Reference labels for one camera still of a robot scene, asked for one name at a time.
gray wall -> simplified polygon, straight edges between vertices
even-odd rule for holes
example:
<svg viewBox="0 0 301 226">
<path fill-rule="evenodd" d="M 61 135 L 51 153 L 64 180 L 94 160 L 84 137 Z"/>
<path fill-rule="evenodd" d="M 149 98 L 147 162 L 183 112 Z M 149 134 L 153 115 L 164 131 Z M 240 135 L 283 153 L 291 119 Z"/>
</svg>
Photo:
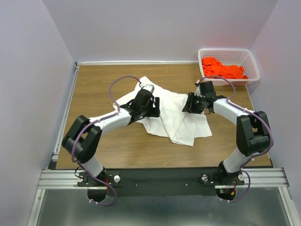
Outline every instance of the gray wall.
<svg viewBox="0 0 301 226">
<path fill-rule="evenodd" d="M 277 0 L 43 0 L 77 62 L 197 60 L 249 48 Z"/>
<path fill-rule="evenodd" d="M 41 0 L 0 9 L 0 224 L 19 226 L 50 161 L 74 62 Z"/>
<path fill-rule="evenodd" d="M 275 139 L 270 154 L 284 167 L 289 192 L 301 216 L 301 1 L 280 0 L 263 27 L 252 52 L 261 80 L 249 86 L 256 109 L 268 113 Z"/>
</svg>

purple cable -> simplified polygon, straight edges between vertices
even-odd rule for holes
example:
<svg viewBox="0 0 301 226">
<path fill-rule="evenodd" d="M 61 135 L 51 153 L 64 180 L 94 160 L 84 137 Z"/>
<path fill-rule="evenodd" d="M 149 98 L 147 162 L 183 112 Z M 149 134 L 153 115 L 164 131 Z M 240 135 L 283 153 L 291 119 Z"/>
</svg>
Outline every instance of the purple cable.
<svg viewBox="0 0 301 226">
<path fill-rule="evenodd" d="M 259 153 L 259 154 L 257 154 L 257 155 L 252 156 L 247 162 L 245 162 L 244 164 L 242 164 L 242 165 L 240 166 L 240 168 L 242 169 L 242 168 L 243 168 L 244 166 L 246 166 L 246 165 L 251 161 L 251 159 L 253 159 L 254 157 L 258 157 L 258 156 L 264 155 L 264 154 L 266 154 L 266 153 L 268 153 L 268 152 L 270 151 L 270 149 L 272 148 L 272 146 L 273 146 L 273 144 L 274 144 L 272 132 L 271 132 L 270 128 L 268 127 L 268 125 L 265 123 L 265 121 L 263 121 L 258 115 L 254 114 L 253 112 L 251 112 L 251 111 L 249 111 L 249 110 L 246 110 L 245 108 L 242 108 L 241 106 L 238 106 L 238 105 L 236 105 L 236 104 L 234 104 L 234 103 L 232 103 L 232 102 L 230 101 L 230 99 L 231 99 L 232 97 L 235 96 L 236 90 L 235 90 L 234 85 L 233 85 L 229 80 L 227 80 L 226 78 L 223 78 L 223 77 L 221 77 L 221 76 L 215 76 L 215 75 L 213 76 L 213 75 L 211 75 L 211 76 L 208 76 L 208 77 L 201 78 L 201 79 L 199 80 L 199 83 L 200 83 L 202 80 L 204 80 L 204 79 L 206 79 L 206 78 L 209 78 L 209 77 L 220 78 L 220 79 L 223 79 L 224 81 L 226 81 L 227 83 L 229 83 L 229 85 L 232 86 L 232 88 L 233 88 L 233 94 L 232 94 L 230 97 L 227 98 L 227 103 L 228 103 L 229 105 L 231 105 L 232 107 L 235 107 L 236 109 L 239 109 L 239 110 L 241 110 L 241 111 L 243 111 L 243 112 L 246 112 L 247 114 L 250 114 L 250 115 L 252 115 L 253 117 L 255 117 L 256 119 L 258 119 L 258 120 L 265 126 L 265 128 L 267 129 L 267 131 L 268 131 L 268 133 L 269 133 L 270 142 L 269 142 L 269 146 L 268 146 L 267 150 L 265 150 L 265 151 L 262 152 L 262 153 Z M 234 199 L 234 200 L 227 200 L 227 202 L 236 202 L 236 201 L 241 200 L 243 197 L 246 196 L 246 194 L 248 193 L 248 191 L 249 191 L 249 189 L 250 189 L 250 186 L 251 186 L 251 178 L 250 178 L 250 175 L 249 175 L 246 171 L 244 171 L 244 170 L 241 170 L 241 171 L 244 172 L 244 173 L 248 176 L 248 179 L 249 179 L 248 187 L 247 187 L 246 191 L 245 191 L 240 197 L 238 197 L 237 199 Z"/>
<path fill-rule="evenodd" d="M 134 76 L 123 76 L 123 77 L 120 77 L 119 79 L 115 80 L 115 81 L 110 85 L 110 88 L 109 88 L 109 95 L 110 95 L 110 98 L 112 99 L 112 101 L 113 101 L 113 102 L 115 103 L 115 105 L 117 106 L 117 111 L 116 111 L 115 113 L 110 114 L 110 115 L 108 115 L 108 116 L 105 116 L 105 117 L 103 117 L 103 118 L 101 118 L 101 119 L 98 119 L 98 120 L 95 120 L 95 121 L 93 121 L 93 122 L 90 122 L 88 125 L 86 125 L 86 126 L 79 132 L 78 136 L 76 137 L 76 139 L 75 139 L 75 141 L 74 141 L 74 144 L 73 144 L 73 147 L 72 147 L 72 151 L 71 151 L 71 161 L 72 161 L 72 162 L 76 162 L 76 161 L 74 160 L 75 149 L 76 149 L 76 146 L 77 146 L 77 144 L 78 144 L 78 142 L 79 142 L 79 139 L 80 139 L 81 136 L 85 133 L 85 131 L 86 131 L 90 126 L 92 126 L 93 124 L 95 124 L 95 123 L 97 123 L 97 122 L 100 122 L 100 121 L 102 121 L 102 120 L 105 120 L 105 119 L 109 119 L 109 118 L 111 118 L 111 117 L 117 115 L 117 114 L 120 112 L 120 106 L 119 106 L 119 104 L 116 102 L 116 100 L 113 98 L 111 89 L 112 89 L 112 86 L 113 86 L 116 82 L 118 82 L 119 80 L 124 79 L 124 78 L 133 78 L 133 79 L 136 79 L 136 80 L 139 82 L 139 84 L 141 84 L 140 80 L 139 80 L 138 78 L 134 77 Z M 79 162 L 78 162 L 78 165 L 79 165 L 83 170 L 85 170 L 86 173 L 87 173 L 91 178 L 93 178 L 94 180 L 96 180 L 96 181 L 98 181 L 98 182 L 100 182 L 100 183 L 106 185 L 106 186 L 109 187 L 109 188 L 114 192 L 114 194 L 115 194 L 115 198 L 114 198 L 114 200 L 113 200 L 111 203 L 102 204 L 102 203 L 98 202 L 97 204 L 98 204 L 98 205 L 101 205 L 101 206 L 110 206 L 110 205 L 112 205 L 113 203 L 115 203 L 116 200 L 117 200 L 117 193 L 116 193 L 115 189 L 114 189 L 111 185 L 109 185 L 108 183 L 106 183 L 106 182 L 104 182 L 104 181 L 102 181 L 102 180 L 97 179 L 96 177 L 94 177 L 94 176 L 93 176 L 90 172 L 88 172 L 88 171 L 83 167 L 83 165 L 81 165 Z"/>
</svg>

